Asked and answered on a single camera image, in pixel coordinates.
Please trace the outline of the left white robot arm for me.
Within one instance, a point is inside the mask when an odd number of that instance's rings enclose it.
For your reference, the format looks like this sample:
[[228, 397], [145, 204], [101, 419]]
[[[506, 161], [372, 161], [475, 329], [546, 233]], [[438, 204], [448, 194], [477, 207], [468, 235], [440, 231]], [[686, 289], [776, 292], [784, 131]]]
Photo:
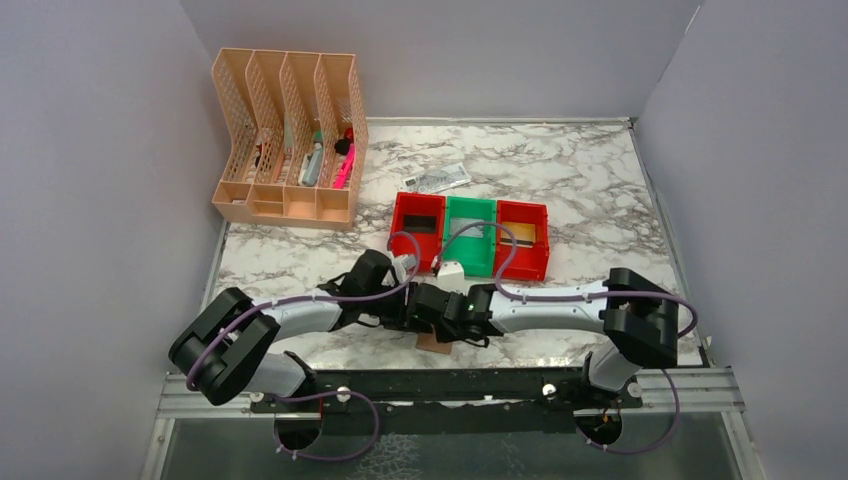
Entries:
[[243, 392], [291, 396], [309, 377], [294, 354], [272, 354], [271, 345], [308, 333], [326, 333], [361, 316], [397, 316], [410, 291], [391, 259], [368, 249], [354, 266], [312, 290], [260, 302], [238, 287], [218, 294], [173, 341], [170, 362], [189, 390], [212, 405]]

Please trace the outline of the tan leather card holder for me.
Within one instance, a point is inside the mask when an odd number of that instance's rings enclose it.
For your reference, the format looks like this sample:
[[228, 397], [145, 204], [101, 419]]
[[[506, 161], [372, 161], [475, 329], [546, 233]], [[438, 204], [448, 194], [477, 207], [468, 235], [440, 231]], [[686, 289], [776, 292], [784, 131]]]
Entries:
[[450, 355], [452, 344], [438, 342], [435, 334], [420, 333], [417, 336], [415, 348], [426, 352]]

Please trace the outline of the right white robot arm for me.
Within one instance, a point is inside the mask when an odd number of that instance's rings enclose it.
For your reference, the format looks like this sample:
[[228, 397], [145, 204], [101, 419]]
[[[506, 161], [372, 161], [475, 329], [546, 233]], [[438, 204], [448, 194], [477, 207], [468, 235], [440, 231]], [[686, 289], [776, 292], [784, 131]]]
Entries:
[[677, 298], [628, 268], [576, 287], [512, 288], [477, 284], [466, 293], [417, 286], [405, 318], [440, 343], [486, 345], [494, 336], [527, 330], [575, 330], [605, 335], [584, 368], [589, 388], [618, 393], [641, 369], [678, 363]]

